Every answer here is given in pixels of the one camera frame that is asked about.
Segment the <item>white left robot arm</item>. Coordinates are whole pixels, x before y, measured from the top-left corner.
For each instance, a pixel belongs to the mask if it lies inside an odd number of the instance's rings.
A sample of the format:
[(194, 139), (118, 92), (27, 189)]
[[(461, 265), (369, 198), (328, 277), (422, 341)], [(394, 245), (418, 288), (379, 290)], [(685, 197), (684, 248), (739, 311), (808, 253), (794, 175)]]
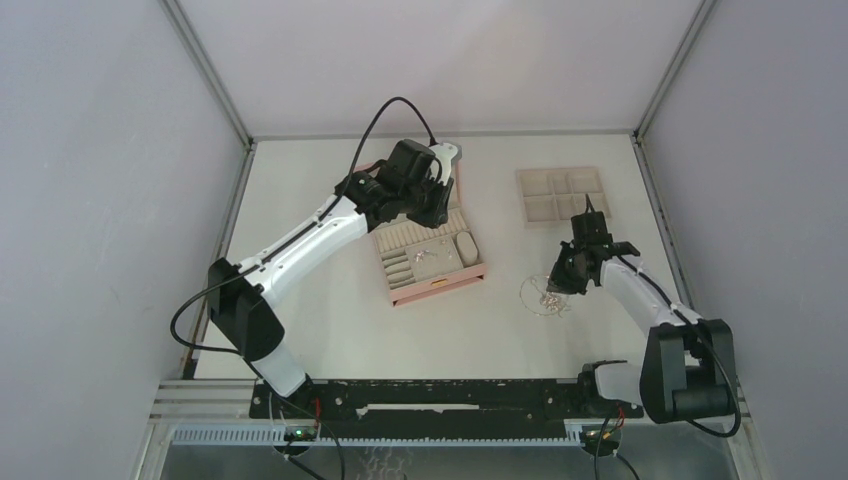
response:
[(350, 172), (316, 212), (269, 247), (239, 262), (215, 261), (208, 270), (207, 312), (236, 354), (274, 392), (290, 417), (305, 414), (313, 394), (309, 376), (285, 344), (275, 307), (306, 274), (349, 243), (404, 216), (426, 228), (448, 219), (462, 157), (449, 142), (399, 141), (390, 155)]

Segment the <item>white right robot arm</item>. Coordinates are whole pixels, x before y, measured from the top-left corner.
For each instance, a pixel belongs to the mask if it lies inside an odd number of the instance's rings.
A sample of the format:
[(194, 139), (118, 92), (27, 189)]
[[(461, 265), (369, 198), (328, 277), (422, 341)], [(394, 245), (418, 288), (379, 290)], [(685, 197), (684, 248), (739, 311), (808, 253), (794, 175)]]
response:
[(600, 211), (571, 219), (573, 238), (561, 244), (548, 277), (551, 294), (585, 295), (589, 286), (614, 298), (647, 337), (641, 364), (603, 360), (587, 364), (578, 402), (592, 416), (617, 402), (640, 407), (656, 424), (732, 417), (741, 426), (733, 333), (722, 319), (708, 320), (671, 299), (645, 267), (637, 248), (617, 242)]

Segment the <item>pink jewelry box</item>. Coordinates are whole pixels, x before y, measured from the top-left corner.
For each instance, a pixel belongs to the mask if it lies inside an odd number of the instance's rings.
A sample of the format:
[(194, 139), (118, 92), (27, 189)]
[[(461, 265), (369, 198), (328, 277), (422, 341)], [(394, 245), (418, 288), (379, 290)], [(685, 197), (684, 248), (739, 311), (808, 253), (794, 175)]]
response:
[[(455, 184), (444, 225), (425, 228), (401, 214), (370, 233), (394, 307), (479, 283), (486, 277), (487, 265), (462, 206), (459, 166), (452, 177)], [(455, 244), (462, 231), (473, 236), (479, 250), (478, 262), (468, 267), (461, 262)]]

